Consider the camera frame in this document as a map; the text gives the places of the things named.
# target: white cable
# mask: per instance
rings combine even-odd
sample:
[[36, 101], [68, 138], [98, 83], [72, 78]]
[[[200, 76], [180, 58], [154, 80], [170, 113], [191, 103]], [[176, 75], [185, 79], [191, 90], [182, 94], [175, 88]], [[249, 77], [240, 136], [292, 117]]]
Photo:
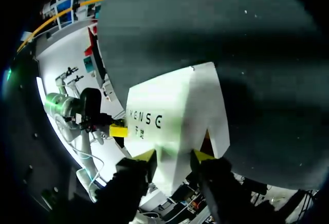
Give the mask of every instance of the white cable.
[[141, 214], [143, 214], [143, 215], [147, 215], [147, 214], [155, 214], [155, 215], [157, 215], [158, 218], [160, 218], [159, 213], [156, 213], [156, 212], [145, 212], [145, 213], [141, 213]]
[[168, 222], [170, 222], [170, 221], [172, 221], [173, 219], [175, 219], [181, 212], [183, 212], [188, 206], [190, 206], [190, 204], [195, 200], [195, 199], [197, 199], [198, 198], [198, 196], [200, 196], [200, 195], [196, 195], [184, 208], [182, 208], [182, 210], [181, 211], [179, 211], [174, 217], [172, 217], [171, 219], [169, 219], [169, 220], [167, 220], [166, 221], [166, 223], [168, 223]]
[[123, 113], [124, 113], [124, 110], [121, 111], [120, 113], [118, 113], [117, 115], [115, 115], [115, 116], [113, 117], [113, 119], [116, 119], [117, 117], [119, 117], [119, 116], [122, 115]]
[[87, 191], [88, 191], [88, 195], [89, 195], [90, 199], [93, 201], [93, 197], [91, 196], [91, 192], [90, 192], [90, 187], [91, 187], [91, 185], [95, 182], [95, 180], [99, 177], [100, 172], [103, 170], [103, 168], [104, 168], [104, 166], [105, 166], [105, 163], [104, 163], [103, 160], [101, 160], [101, 159], [98, 158], [97, 156], [93, 156], [93, 155], [91, 155], [91, 154], [88, 154], [88, 153], [85, 153], [85, 152], [83, 152], [83, 151], [81, 151], [81, 150], [78, 150], [77, 148], [74, 148], [74, 147], [72, 146], [71, 143], [68, 143], [68, 144], [71, 146], [71, 148], [72, 148], [74, 151], [79, 152], [80, 154], [85, 155], [85, 156], [93, 157], [93, 158], [95, 158], [95, 159], [101, 161], [102, 164], [103, 164], [103, 165], [101, 166], [101, 169], [97, 170], [97, 173], [96, 173], [95, 177], [92, 179], [92, 181], [91, 181], [90, 184], [88, 185], [88, 190], [87, 190]]

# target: dark gray surface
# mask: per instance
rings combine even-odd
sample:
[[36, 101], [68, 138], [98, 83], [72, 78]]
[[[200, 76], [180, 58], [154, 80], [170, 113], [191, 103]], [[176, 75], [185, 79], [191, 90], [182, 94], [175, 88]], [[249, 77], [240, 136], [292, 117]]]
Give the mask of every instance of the dark gray surface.
[[328, 51], [297, 0], [105, 0], [98, 29], [123, 106], [130, 87], [213, 61], [234, 171], [290, 189], [325, 179]]

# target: wire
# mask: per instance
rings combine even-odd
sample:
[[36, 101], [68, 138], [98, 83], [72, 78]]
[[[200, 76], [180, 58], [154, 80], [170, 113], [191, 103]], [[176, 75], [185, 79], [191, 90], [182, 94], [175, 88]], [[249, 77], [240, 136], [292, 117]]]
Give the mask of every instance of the wire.
[[255, 206], [256, 205], [256, 203], [257, 203], [257, 201], [258, 201], [258, 199], [259, 199], [259, 196], [260, 196], [261, 194], [260, 193], [258, 193], [258, 196], [257, 196], [257, 198], [256, 198], [256, 200], [255, 200], [255, 202], [253, 203], [253, 205]]
[[102, 162], [101, 169], [97, 170], [96, 175], [94, 176], [94, 178], [92, 179], [92, 181], [91, 181], [90, 184], [88, 185], [88, 190], [87, 190], [87, 191], [88, 191], [88, 195], [89, 195], [90, 199], [91, 199], [92, 201], [94, 201], [94, 200], [93, 200], [93, 197], [92, 197], [92, 194], [91, 194], [91, 192], [90, 192], [90, 187], [91, 187], [91, 185], [95, 182], [95, 180], [99, 177], [100, 172], [103, 170], [103, 168], [104, 168], [104, 166], [105, 166], [105, 163], [104, 163], [103, 160], [101, 160], [101, 159], [98, 158], [97, 156], [93, 156], [93, 155], [91, 155], [91, 154], [88, 154], [88, 153], [85, 153], [85, 152], [83, 152], [83, 151], [81, 151], [81, 150], [78, 150], [77, 148], [74, 148], [74, 147], [72, 146], [71, 143], [68, 143], [68, 144], [71, 146], [71, 148], [72, 148], [74, 151], [79, 152], [80, 154], [85, 155], [85, 156], [93, 157], [93, 158], [99, 160], [100, 162]]
[[202, 203], [203, 201], [206, 201], [206, 199], [205, 199], [205, 198], [202, 199], [202, 200], [197, 204], [197, 206], [196, 206], [197, 209], [199, 209], [199, 205], [200, 205], [200, 203]]
[[156, 213], [156, 212], [145, 212], [145, 213], [142, 213], [142, 214], [143, 215], [154, 214], [154, 215], [157, 215], [158, 218], [160, 218], [159, 213]]
[[[82, 2], [79, 4], [79, 7], [83, 7], [83, 6], [87, 6], [93, 3], [97, 3], [97, 2], [101, 2], [102, 0], [88, 0], [86, 2]], [[50, 23], [52, 23], [55, 19], [57, 19], [58, 17], [61, 17], [65, 14], [67, 14], [68, 12], [71, 12], [73, 9], [73, 7], [67, 8], [64, 11], [61, 11], [60, 13], [56, 14], [55, 16], [51, 17], [50, 19], [48, 19], [46, 22], [44, 22], [41, 26], [39, 26], [34, 32], [32, 32], [32, 34], [25, 39], [25, 41], [23, 41], [23, 43], [19, 46], [17, 53], [20, 52], [22, 50], [22, 48], [25, 46], [25, 44], [27, 44], [39, 31], [41, 31], [43, 28], [45, 28], [47, 25], [49, 25]]]
[[199, 195], [196, 195], [184, 208], [182, 208], [182, 210], [181, 211], [179, 211], [174, 217], [172, 217], [171, 219], [169, 219], [169, 220], [167, 220], [166, 221], [166, 223], [168, 223], [168, 222], [170, 222], [170, 221], [172, 221], [173, 219], [175, 219], [181, 212], [183, 212], [188, 206], [190, 206], [190, 204], [195, 200], [195, 199], [197, 199], [198, 197], [200, 196], [200, 194]]
[[114, 117], [113, 117], [113, 119], [115, 119], [115, 118], [117, 118], [117, 117], [119, 117], [120, 115], [122, 115], [124, 113], [124, 110], [123, 111], [121, 111], [120, 113], [118, 113], [117, 115], [115, 115]]
[[[78, 22], [82, 22], [82, 21], [94, 21], [94, 20], [98, 20], [98, 18], [88, 18], [88, 19], [85, 19], [85, 20], [79, 20], [79, 21], [76, 21], [76, 23], [78, 23]], [[51, 31], [51, 30], [53, 30], [53, 29], [55, 29], [55, 28], [58, 28], [58, 26], [51, 27], [50, 29], [45, 30], [45, 31], [41, 32], [40, 34], [36, 35], [36, 36], [35, 36], [34, 38], [32, 38], [32, 39], [36, 39], [36, 38], [40, 37], [41, 35], [43, 35], [43, 34], [49, 32], [49, 31]]]

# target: black cable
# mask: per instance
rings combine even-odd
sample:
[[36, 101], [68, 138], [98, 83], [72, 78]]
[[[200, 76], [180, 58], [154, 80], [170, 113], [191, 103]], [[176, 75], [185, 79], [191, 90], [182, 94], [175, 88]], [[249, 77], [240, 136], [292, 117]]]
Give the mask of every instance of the black cable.
[[306, 200], [307, 200], [307, 196], [308, 196], [308, 195], [305, 196], [305, 200], [304, 200], [304, 203], [303, 203], [303, 207], [302, 207], [302, 209], [301, 209], [301, 211], [300, 211], [300, 213], [299, 213], [299, 215], [298, 215], [298, 219], [297, 219], [296, 223], [298, 223], [299, 218], [301, 217], [301, 215], [302, 215], [302, 213], [303, 213], [303, 210], [304, 210], [304, 207], [305, 207], [305, 204], [306, 204]]
[[[313, 198], [313, 194], [312, 194], [312, 192], [313, 192], [312, 190], [306, 192], [306, 196], [305, 196], [305, 201], [304, 201], [304, 204], [303, 204], [303, 208], [302, 208], [302, 210], [301, 210], [300, 213], [299, 213], [299, 216], [298, 216], [298, 219], [297, 219], [297, 223], [298, 223], [299, 218], [301, 217], [301, 215], [302, 215], [303, 212], [304, 212], [304, 214], [303, 214], [302, 219], [304, 218], [306, 212], [308, 211], [308, 205], [309, 205], [309, 202], [310, 202], [311, 199], [312, 199], [312, 201], [313, 201], [313, 203], [314, 203], [314, 198]], [[306, 203], [307, 197], [308, 197], [308, 201], [307, 201], [307, 204], [306, 204], [306, 208], [305, 208], [305, 210], [304, 210], [304, 206], [305, 206], [305, 203]]]
[[259, 196], [260, 196], [261, 194], [260, 193], [258, 193], [258, 196], [257, 196], [257, 198], [256, 198], [256, 200], [255, 200], [255, 202], [253, 203], [253, 205], [256, 205], [256, 203], [257, 203], [257, 201], [258, 201], [258, 198], [259, 198]]

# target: white wall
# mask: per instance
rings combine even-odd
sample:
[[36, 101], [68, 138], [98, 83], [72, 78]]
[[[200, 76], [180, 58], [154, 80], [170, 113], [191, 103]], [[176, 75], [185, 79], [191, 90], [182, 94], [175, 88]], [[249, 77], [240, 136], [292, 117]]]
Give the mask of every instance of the white wall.
[[[99, 89], [96, 79], [87, 73], [83, 62], [85, 58], [84, 51], [89, 46], [88, 30], [87, 27], [85, 27], [63, 37], [37, 55], [37, 60], [40, 65], [40, 76], [46, 94], [51, 92], [59, 93], [55, 84], [55, 78], [65, 72], [68, 67], [78, 67], [79, 70], [68, 77], [67, 82], [74, 79], [76, 75], [84, 76], [84, 78], [77, 83], [80, 92], [87, 87]], [[73, 92], [68, 88], [67, 92], [70, 96], [74, 97]], [[102, 93], [102, 113], [115, 116], [122, 111], [123, 108], [118, 100], [110, 102]], [[101, 171], [101, 176], [105, 181], [109, 181], [113, 173], [116, 172], [116, 163], [119, 162], [124, 155], [115, 144], [114, 139], [105, 140], [104, 142], [104, 145], [92, 143], [92, 152], [93, 155], [104, 161], [105, 166]], [[99, 161], [94, 160], [94, 162], [98, 168], [101, 166]]]

